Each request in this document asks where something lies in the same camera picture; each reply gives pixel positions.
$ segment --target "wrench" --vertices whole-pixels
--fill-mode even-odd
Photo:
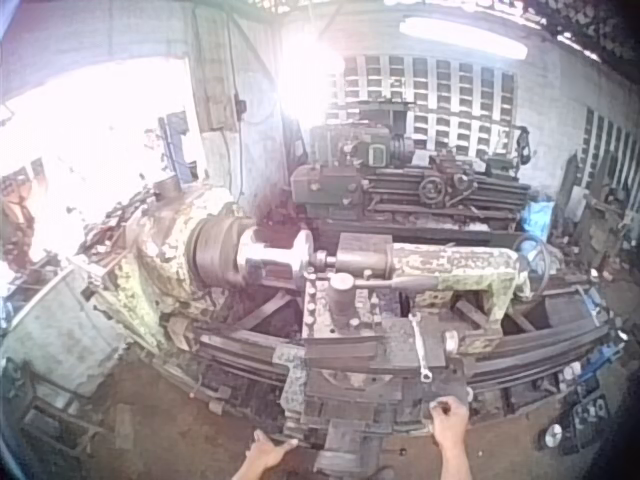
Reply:
[[[433,380],[433,374],[427,365],[424,340],[422,339],[422,332],[420,332],[420,318],[419,312],[411,312],[409,314],[409,321],[413,327],[413,336],[416,340],[416,352],[418,353],[418,360],[420,361],[420,381],[430,383],[431,380]]]

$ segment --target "concrete floor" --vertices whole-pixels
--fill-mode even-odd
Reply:
[[[637,304],[640,289],[632,283],[609,286],[605,295],[622,313]],[[611,410],[625,386],[627,362],[606,367],[600,375]],[[204,480],[228,479],[244,459],[252,426],[238,418],[219,417],[198,400],[190,400],[152,367],[130,359],[101,387],[108,428],[115,427],[118,404],[130,405],[134,441],[131,450],[116,449],[112,439],[96,438],[93,457],[85,465],[91,479]],[[475,480],[574,479],[588,467],[597,447],[560,457],[556,451],[538,452],[536,434],[558,413],[554,401],[526,416],[485,424],[467,435],[467,451]],[[400,449],[406,455],[399,455]],[[315,478],[314,453],[292,452],[267,478]],[[437,479],[440,455],[431,438],[394,437],[385,446],[381,464],[396,468],[402,480]]]

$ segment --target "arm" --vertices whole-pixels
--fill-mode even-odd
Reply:
[[[469,410],[456,397],[442,397],[430,405],[433,435],[442,453],[440,480],[471,480],[464,446]]]
[[[278,465],[285,453],[298,446],[297,440],[289,440],[276,447],[261,430],[256,430],[253,437],[255,442],[232,480],[260,480],[266,470]]]

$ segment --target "human hand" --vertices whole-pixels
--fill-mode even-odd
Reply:
[[[263,471],[278,465],[285,453],[298,446],[298,440],[294,439],[276,447],[262,430],[256,430],[253,433],[253,438],[255,441],[247,451],[246,463]]]
[[[429,405],[433,417],[433,436],[440,449],[464,451],[464,435],[469,423],[469,409],[456,397],[440,397]]]

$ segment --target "ceiling light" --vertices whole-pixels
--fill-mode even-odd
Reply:
[[[527,47],[522,43],[460,23],[412,17],[400,24],[400,31],[412,37],[472,48],[514,60],[527,57]]]

